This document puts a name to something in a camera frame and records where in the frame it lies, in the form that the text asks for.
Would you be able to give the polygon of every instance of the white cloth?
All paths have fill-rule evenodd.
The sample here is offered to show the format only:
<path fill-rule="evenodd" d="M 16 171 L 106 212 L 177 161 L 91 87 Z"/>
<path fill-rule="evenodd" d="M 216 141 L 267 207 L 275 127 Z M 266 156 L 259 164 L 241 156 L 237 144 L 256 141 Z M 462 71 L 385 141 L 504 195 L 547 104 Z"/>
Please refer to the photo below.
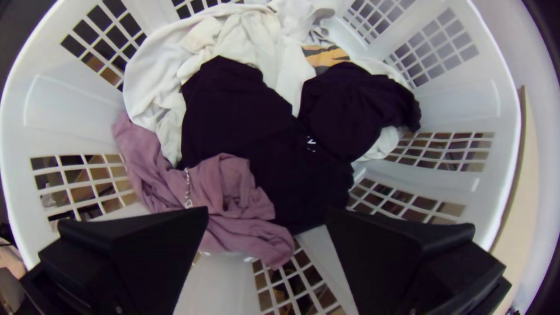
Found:
<path fill-rule="evenodd" d="M 302 16 L 313 16 L 316 9 L 309 6 L 308 10 Z M 267 86 L 284 97 L 294 112 L 299 111 L 301 87 L 314 71 L 298 41 L 313 39 L 284 35 L 279 15 L 262 5 L 217 5 L 156 31 L 130 60 L 122 92 L 128 116 L 136 125 L 156 132 L 163 155 L 173 165 L 181 159 L 186 113 L 180 86 L 217 55 L 258 68 Z"/>
<path fill-rule="evenodd" d="M 385 64 L 383 61 L 374 58 L 356 57 L 350 58 L 351 61 L 367 70 L 372 75 L 387 75 L 389 79 L 394 80 L 405 88 L 411 90 L 407 80 L 392 66 Z M 381 129 L 381 134 L 373 146 L 357 161 L 363 162 L 368 160 L 377 160 L 386 158 L 398 145 L 398 141 L 402 136 L 399 128 L 389 126 Z"/>

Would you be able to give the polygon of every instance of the white laundry basket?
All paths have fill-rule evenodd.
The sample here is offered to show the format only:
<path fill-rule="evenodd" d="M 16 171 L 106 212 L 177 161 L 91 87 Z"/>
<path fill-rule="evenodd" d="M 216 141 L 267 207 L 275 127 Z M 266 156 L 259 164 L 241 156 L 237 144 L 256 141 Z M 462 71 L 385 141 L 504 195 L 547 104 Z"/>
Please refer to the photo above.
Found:
<path fill-rule="evenodd" d="M 59 0 L 36 27 L 0 106 L 3 189 L 28 268 L 58 237 L 57 219 L 146 213 L 110 129 L 124 109 L 123 69 L 156 29 L 220 2 L 225 0 Z M 405 135 L 388 158 L 355 163 L 348 209 L 430 223 L 472 222 L 475 241 L 488 250 L 513 177 L 520 111 L 509 71 L 474 5 L 341 1 L 328 29 L 351 57 L 375 57 L 397 68 L 422 109 L 421 130 Z M 238 285 L 231 289 L 243 291 L 243 300 L 214 296 L 221 302 L 200 303 L 216 302 L 227 314 L 357 314 L 326 228 L 297 240 L 290 266 L 279 272 L 235 255 L 202 256 L 188 279 L 203 269 L 228 270 L 229 262 L 221 260 L 238 260 L 220 277 L 234 278 Z M 201 291 L 212 291 L 212 282 L 198 283 Z M 196 314 L 196 303 L 183 293 L 176 313 Z"/>

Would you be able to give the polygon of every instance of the mauve garment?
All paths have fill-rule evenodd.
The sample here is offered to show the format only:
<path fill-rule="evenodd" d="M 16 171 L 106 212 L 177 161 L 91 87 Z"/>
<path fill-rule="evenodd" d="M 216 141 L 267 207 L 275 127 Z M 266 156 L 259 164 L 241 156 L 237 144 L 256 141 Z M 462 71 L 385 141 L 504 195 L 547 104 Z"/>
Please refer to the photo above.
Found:
<path fill-rule="evenodd" d="M 327 150 L 353 162 L 377 141 L 384 127 L 420 128 L 414 95 L 386 75 L 371 75 L 342 62 L 305 81 L 297 119 Z"/>
<path fill-rule="evenodd" d="M 221 154 L 192 169 L 175 170 L 163 157 L 156 134 L 133 124 L 126 113 L 113 125 L 113 135 L 132 189 L 151 212 L 208 207 L 210 221 L 199 250 L 242 252 L 272 268 L 289 261 L 292 236 L 265 221 L 274 219 L 274 206 L 256 187 L 247 160 Z"/>
<path fill-rule="evenodd" d="M 255 68 L 216 57 L 181 87 L 187 112 L 179 167 L 221 152 L 248 159 L 276 209 L 272 222 L 296 235 L 323 224 L 328 206 L 346 206 L 353 170 L 317 144 L 262 79 Z"/>

